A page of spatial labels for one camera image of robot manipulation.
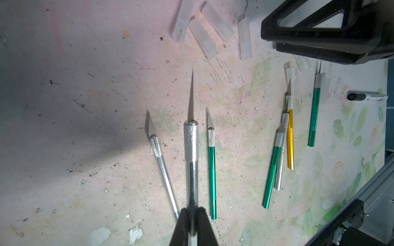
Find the yellow carving knife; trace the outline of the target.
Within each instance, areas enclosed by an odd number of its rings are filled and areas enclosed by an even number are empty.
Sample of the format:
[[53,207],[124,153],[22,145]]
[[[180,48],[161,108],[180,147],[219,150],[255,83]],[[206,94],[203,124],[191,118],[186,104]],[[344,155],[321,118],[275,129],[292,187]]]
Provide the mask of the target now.
[[286,94],[286,112],[288,113],[288,128],[287,128],[288,168],[290,170],[294,170],[293,100],[292,100],[292,90],[291,90],[291,79],[288,79],[288,88]]

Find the dark green carving knife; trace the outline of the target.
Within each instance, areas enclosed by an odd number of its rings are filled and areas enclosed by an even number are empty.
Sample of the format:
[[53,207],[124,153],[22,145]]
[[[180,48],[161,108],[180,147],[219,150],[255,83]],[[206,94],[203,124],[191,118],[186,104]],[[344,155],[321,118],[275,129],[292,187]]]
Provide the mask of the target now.
[[274,181],[275,181],[275,177],[276,177],[279,155],[280,155],[282,143],[283,143],[283,129],[282,128],[283,128],[282,125],[280,125],[280,127],[278,128],[277,134],[276,134],[276,138],[275,138],[274,150],[273,150],[273,155],[271,158],[271,164],[270,164],[270,168],[269,168],[269,174],[268,174],[268,178],[267,178],[265,194],[264,194],[264,199],[263,199],[263,203],[262,203],[262,206],[265,209],[269,208],[271,193],[272,193],[272,190],[274,187]]

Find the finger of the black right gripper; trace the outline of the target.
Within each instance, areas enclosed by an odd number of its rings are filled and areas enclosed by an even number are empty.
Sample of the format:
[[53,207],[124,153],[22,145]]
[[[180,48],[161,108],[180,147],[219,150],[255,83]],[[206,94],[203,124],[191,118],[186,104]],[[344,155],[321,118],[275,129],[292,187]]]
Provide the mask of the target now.
[[300,55],[309,58],[329,61],[343,65],[358,65],[364,64],[368,61],[379,59],[393,59],[393,52],[373,53],[367,52],[363,54],[355,54],[343,51],[335,51],[324,48],[293,45],[289,43],[276,43],[276,50],[279,52],[289,53],[293,55]]
[[[293,27],[280,22],[306,1],[285,1],[262,21],[261,38],[276,42],[367,42],[369,8],[362,1],[330,1]],[[330,18],[343,14],[340,28],[318,28]]]

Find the green knife row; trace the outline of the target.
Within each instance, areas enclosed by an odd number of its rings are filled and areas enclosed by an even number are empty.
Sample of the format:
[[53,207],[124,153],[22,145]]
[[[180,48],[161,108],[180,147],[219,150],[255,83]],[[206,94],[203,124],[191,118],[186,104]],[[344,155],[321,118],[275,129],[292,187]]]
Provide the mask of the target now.
[[215,175],[215,129],[209,109],[207,112],[207,136],[208,136],[208,164],[209,164],[209,189],[210,189],[210,217],[217,219],[216,208],[216,175]]

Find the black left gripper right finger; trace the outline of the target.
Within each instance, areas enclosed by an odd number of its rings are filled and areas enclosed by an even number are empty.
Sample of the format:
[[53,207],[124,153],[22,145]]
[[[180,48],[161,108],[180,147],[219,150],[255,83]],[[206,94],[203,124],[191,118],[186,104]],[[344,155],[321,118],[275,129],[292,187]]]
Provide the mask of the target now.
[[206,209],[197,210],[197,244],[198,246],[218,246]]

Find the silver carving knife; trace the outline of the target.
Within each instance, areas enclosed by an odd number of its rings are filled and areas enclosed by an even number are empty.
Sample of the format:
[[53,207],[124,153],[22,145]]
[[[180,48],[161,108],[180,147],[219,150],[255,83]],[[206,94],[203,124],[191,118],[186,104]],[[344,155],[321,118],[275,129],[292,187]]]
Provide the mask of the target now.
[[283,163],[284,163],[284,154],[285,154],[285,147],[286,147],[286,138],[287,138],[287,128],[288,128],[288,121],[289,121],[289,114],[287,110],[284,110],[282,114],[282,122],[279,127],[279,132],[282,133],[282,141],[280,146],[280,155],[276,170],[276,177],[274,188],[278,191],[281,190],[281,183],[282,183],[282,172],[283,172]]

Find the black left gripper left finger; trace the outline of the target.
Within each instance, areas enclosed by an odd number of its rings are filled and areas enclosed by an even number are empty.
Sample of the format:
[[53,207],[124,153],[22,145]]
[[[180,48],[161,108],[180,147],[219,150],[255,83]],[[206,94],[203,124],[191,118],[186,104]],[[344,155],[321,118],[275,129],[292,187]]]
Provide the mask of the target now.
[[180,211],[169,246],[188,246],[189,214],[186,208]]

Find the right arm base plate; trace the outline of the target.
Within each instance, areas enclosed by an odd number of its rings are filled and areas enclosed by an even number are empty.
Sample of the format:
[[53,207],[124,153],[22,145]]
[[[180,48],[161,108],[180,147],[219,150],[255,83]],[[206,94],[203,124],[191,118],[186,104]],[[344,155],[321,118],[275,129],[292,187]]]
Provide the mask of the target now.
[[361,227],[364,222],[364,202],[362,200],[356,199],[347,205],[306,246],[335,246],[336,244],[333,243],[334,233],[344,222],[350,223],[356,229]]

